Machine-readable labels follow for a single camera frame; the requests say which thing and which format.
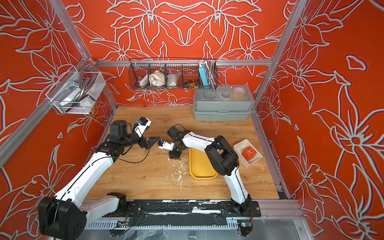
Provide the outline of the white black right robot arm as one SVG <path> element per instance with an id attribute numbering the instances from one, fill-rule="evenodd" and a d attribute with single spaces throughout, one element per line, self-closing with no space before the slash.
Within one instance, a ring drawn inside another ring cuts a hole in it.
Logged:
<path id="1" fill-rule="evenodd" d="M 196 149 L 207 155 L 213 169 L 226 180 L 231 192 L 231 204 L 234 211 L 244 216 L 250 211 L 251 195 L 246 190 L 241 176 L 239 156 L 223 136 L 208 138 L 189 130 L 180 131 L 176 126 L 167 131 L 173 140 L 158 142 L 160 149 L 169 150 L 170 159 L 179 159 L 183 150 Z"/>

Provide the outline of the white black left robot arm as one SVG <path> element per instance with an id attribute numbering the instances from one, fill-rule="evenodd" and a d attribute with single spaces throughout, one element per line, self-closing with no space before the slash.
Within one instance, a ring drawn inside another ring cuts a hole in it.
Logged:
<path id="1" fill-rule="evenodd" d="M 38 204 L 40 233 L 60 240 L 77 239 L 85 227 L 108 214 L 125 214 L 125 194 L 112 192 L 92 204 L 84 200 L 103 173 L 134 145 L 150 150 L 158 137 L 146 139 L 144 132 L 151 120 L 141 117 L 134 125 L 114 121 L 110 133 L 95 150 L 77 175 L 53 197 L 44 197 Z"/>

